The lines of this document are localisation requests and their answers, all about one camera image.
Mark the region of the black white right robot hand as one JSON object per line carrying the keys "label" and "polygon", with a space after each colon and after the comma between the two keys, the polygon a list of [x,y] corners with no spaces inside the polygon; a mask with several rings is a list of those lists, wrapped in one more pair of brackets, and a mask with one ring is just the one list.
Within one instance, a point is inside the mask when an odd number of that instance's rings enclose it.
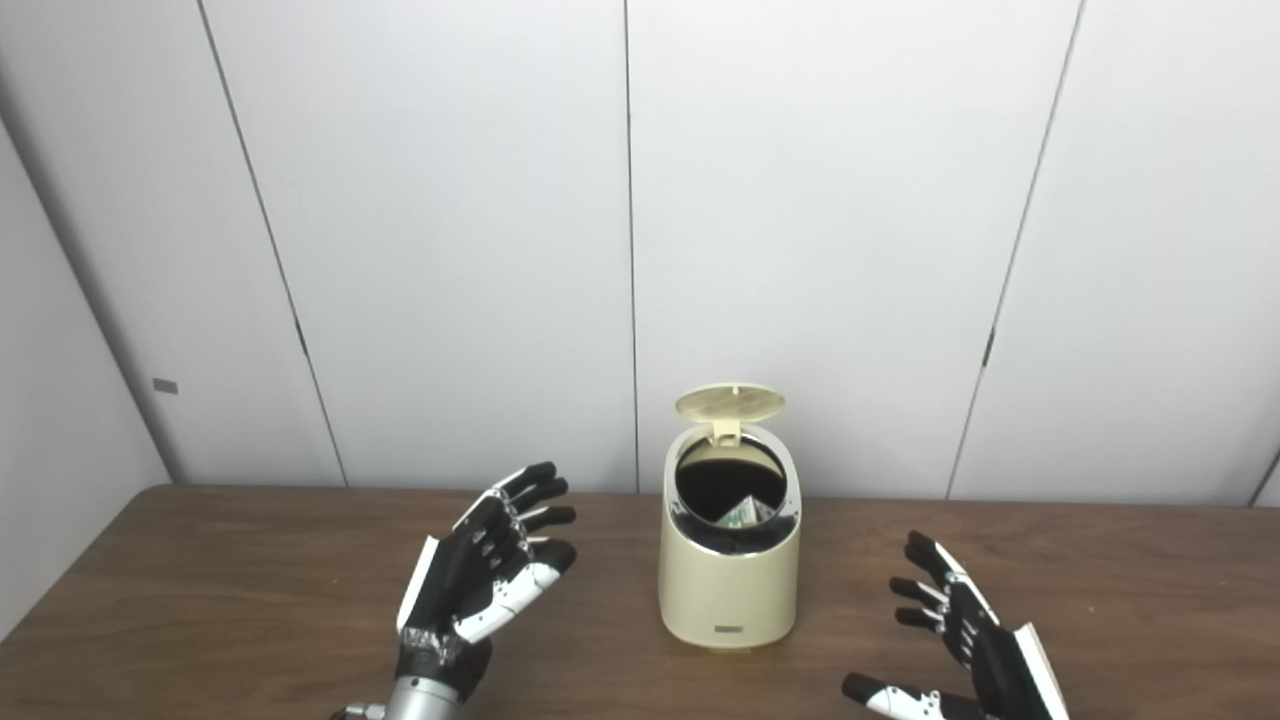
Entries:
{"label": "black white right robot hand", "polygon": [[850,673],[842,694],[887,719],[1066,719],[1065,698],[1032,623],[1009,629],[970,573],[941,543],[910,530],[905,557],[931,577],[893,577],[890,589],[915,601],[896,623],[936,634],[972,679],[974,694],[895,685]]}

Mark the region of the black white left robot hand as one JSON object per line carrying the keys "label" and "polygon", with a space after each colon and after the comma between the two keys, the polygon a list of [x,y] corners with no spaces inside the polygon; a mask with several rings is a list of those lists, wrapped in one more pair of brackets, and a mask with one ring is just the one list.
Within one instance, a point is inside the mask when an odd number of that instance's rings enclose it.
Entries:
{"label": "black white left robot hand", "polygon": [[568,482],[536,462],[476,497],[442,538],[426,538],[396,615],[398,655],[389,719],[452,719],[484,679],[492,638],[575,564],[564,539],[539,537],[575,521],[550,501]]}

